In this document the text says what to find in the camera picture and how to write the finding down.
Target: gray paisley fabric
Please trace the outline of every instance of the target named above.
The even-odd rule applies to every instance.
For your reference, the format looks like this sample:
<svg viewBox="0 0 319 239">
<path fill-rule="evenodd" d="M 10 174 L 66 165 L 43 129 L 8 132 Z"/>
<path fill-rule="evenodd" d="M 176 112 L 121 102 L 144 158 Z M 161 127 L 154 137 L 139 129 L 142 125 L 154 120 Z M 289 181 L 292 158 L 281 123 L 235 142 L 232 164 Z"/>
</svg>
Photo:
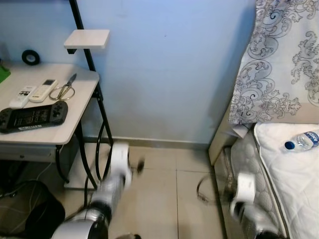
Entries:
<svg viewBox="0 0 319 239">
<path fill-rule="evenodd" d="M 319 122 L 319 0 L 256 0 L 229 122 Z"/>
</svg>

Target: scissors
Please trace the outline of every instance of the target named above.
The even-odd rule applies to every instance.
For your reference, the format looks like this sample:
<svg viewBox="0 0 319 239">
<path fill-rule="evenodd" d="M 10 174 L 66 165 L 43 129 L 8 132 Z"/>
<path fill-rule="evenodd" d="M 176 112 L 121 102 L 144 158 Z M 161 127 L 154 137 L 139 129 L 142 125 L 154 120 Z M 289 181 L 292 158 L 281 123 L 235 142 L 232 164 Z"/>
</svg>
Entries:
<svg viewBox="0 0 319 239">
<path fill-rule="evenodd" d="M 76 74 L 74 74 L 73 76 L 70 77 L 69 81 L 64 85 L 64 86 L 61 86 L 61 87 L 58 87 L 58 88 L 55 88 L 53 89 L 50 94 L 49 94 L 49 97 L 50 99 L 54 100 L 54 101 L 67 101 L 68 99 L 72 98 L 75 94 L 75 90 L 72 88 L 72 83 L 73 81 L 75 80 L 76 78 Z M 53 97 L 52 96 L 52 93 L 57 91 L 57 90 L 60 90 L 59 94 L 57 97 Z M 69 90 L 72 90 L 73 91 L 73 94 L 67 98 L 63 98 L 63 96 L 69 91 Z"/>
</svg>

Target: white remote control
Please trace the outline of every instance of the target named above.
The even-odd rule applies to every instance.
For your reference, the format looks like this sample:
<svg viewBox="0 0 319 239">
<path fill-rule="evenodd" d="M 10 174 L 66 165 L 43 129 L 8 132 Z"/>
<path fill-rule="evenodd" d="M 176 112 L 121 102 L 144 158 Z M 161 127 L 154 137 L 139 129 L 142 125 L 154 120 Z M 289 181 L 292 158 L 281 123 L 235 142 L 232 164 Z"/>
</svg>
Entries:
<svg viewBox="0 0 319 239">
<path fill-rule="evenodd" d="M 41 86 L 34 92 L 34 94 L 29 98 L 31 102 L 40 103 L 47 98 L 50 92 L 58 84 L 57 80 L 45 80 Z"/>
<path fill-rule="evenodd" d="M 36 86 L 25 86 L 18 95 L 10 101 L 9 107 L 12 109 L 21 109 L 29 101 L 29 96 L 34 92 Z"/>
</svg>

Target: black tape roll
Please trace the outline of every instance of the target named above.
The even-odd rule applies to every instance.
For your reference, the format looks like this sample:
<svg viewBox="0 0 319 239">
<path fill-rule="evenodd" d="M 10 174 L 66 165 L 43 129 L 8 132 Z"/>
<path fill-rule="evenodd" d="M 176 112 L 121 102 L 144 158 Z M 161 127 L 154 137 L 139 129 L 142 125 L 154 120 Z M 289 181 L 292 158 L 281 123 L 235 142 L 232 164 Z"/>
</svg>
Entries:
<svg viewBox="0 0 319 239">
<path fill-rule="evenodd" d="M 33 50 L 25 50 L 22 53 L 22 61 L 30 66 L 35 66 L 40 63 L 40 56 Z"/>
</svg>

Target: plastic bottle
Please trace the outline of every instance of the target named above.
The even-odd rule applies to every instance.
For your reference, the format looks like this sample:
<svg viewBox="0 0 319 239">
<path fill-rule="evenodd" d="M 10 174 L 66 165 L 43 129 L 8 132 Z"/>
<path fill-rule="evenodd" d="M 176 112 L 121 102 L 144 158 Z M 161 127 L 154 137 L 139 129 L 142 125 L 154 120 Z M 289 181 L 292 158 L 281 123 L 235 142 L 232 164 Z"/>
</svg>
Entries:
<svg viewBox="0 0 319 239">
<path fill-rule="evenodd" d="M 296 152 L 307 151 L 317 146 L 319 146 L 319 130 L 297 134 L 285 143 L 286 149 Z"/>
</svg>

